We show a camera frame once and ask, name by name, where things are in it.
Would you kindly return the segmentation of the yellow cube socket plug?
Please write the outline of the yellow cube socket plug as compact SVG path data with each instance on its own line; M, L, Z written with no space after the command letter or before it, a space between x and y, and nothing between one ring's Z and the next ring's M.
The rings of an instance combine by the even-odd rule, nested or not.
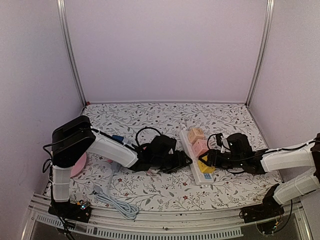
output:
M216 168L212 166L211 168L199 168L199 170L203 174L212 174L216 170Z

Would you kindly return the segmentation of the pink cube socket plug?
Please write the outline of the pink cube socket plug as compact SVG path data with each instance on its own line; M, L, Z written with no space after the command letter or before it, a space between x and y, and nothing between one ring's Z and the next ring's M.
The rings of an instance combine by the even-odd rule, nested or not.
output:
M208 147L207 147L206 139L198 139L192 145L192 152L196 158L198 158L200 155L204 154L207 151L208 151Z

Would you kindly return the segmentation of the white power strip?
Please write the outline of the white power strip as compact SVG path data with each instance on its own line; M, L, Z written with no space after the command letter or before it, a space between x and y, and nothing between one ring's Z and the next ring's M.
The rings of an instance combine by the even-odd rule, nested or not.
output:
M192 159L190 165L191 172L194 177L194 182L197 186L209 186L214 183L213 176L211 173L202 173L198 165L198 159L194 156L192 151L192 144L188 140L188 129L182 128L179 133L182 147L189 158Z

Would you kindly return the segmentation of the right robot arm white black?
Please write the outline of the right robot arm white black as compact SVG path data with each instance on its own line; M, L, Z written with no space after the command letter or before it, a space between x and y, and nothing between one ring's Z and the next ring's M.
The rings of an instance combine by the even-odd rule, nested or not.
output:
M309 168L294 179L277 183L268 190L258 208L262 218L269 218L284 203L320 188L318 136L294 146L257 151L252 149L248 137L242 133L234 133L228 137L218 133L215 138L220 149L208 149L198 157L208 167L223 170L240 168L244 173L252 175L298 167Z

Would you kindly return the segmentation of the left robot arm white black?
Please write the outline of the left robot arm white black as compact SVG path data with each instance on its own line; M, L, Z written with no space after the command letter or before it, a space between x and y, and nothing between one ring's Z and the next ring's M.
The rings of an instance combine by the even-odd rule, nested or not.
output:
M93 153L120 164L134 172L157 169L170 174L189 166L193 161L181 150L176 150L176 139L157 132L150 143L124 143L93 128L90 119L81 115L56 128L52 142L43 146L51 162L52 197L55 209L63 216L74 213L70 200L72 167L85 154Z

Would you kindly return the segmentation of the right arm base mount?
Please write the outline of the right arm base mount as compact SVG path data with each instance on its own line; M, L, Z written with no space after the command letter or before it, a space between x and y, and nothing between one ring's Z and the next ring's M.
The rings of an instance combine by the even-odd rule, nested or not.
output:
M274 193L278 186L276 184L268 190L262 203L241 208L239 217L245 223L251 223L283 215L285 211L282 204L277 203L274 199Z

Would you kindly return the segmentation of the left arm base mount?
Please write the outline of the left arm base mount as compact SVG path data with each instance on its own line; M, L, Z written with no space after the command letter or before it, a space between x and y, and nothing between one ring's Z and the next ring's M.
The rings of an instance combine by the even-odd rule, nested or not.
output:
M48 213L60 217L61 219L73 220L82 223L88 223L91 217L91 204L88 201L80 200L76 203L57 202L51 198Z

